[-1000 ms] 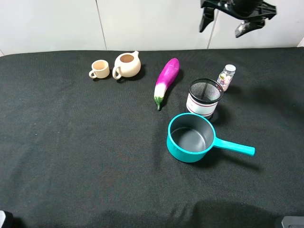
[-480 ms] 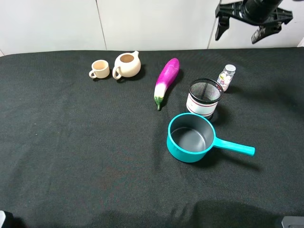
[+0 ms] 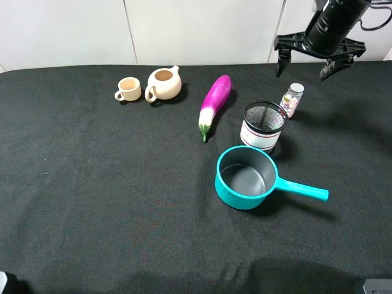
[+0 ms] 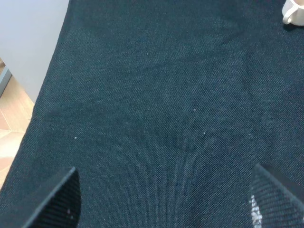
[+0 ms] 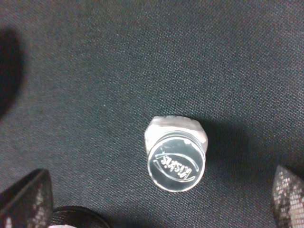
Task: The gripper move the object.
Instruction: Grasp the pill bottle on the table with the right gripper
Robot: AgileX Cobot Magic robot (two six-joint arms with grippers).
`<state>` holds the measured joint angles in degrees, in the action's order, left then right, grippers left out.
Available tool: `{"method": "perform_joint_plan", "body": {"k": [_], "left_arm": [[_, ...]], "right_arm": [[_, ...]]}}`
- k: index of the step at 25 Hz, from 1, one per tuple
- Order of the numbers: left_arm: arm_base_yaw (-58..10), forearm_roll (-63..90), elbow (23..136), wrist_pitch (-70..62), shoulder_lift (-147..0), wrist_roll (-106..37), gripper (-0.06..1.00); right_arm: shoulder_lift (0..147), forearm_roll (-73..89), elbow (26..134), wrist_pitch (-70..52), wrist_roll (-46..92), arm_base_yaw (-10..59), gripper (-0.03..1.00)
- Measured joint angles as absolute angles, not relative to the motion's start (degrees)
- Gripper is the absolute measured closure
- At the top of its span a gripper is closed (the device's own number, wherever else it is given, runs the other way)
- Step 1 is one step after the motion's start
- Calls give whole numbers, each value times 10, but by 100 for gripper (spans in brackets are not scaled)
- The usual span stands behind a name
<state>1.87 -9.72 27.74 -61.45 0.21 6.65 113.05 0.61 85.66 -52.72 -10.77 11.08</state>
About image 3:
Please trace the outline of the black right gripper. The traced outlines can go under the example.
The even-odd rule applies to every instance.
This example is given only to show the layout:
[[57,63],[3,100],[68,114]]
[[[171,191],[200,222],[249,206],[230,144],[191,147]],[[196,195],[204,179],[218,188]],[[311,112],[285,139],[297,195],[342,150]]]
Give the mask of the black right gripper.
[[274,40],[274,49],[278,50],[276,77],[280,77],[284,69],[291,63],[291,50],[319,59],[328,59],[320,72],[321,81],[325,81],[341,70],[352,67],[354,63],[353,58],[346,60],[332,59],[339,59],[346,56],[360,57],[366,51],[364,42],[345,38],[332,54],[327,55],[320,51],[315,51],[308,46],[305,42],[305,36],[305,32],[276,36]]

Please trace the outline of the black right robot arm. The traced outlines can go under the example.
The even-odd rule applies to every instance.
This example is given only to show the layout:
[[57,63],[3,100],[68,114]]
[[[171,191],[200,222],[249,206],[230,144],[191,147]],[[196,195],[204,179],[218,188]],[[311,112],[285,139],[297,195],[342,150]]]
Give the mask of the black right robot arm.
[[291,63],[291,52],[297,51],[326,64],[320,72],[321,81],[354,63],[365,51],[365,43],[347,37],[371,5],[371,1],[319,1],[317,11],[303,32],[278,35],[274,49],[278,51],[276,76],[280,77]]

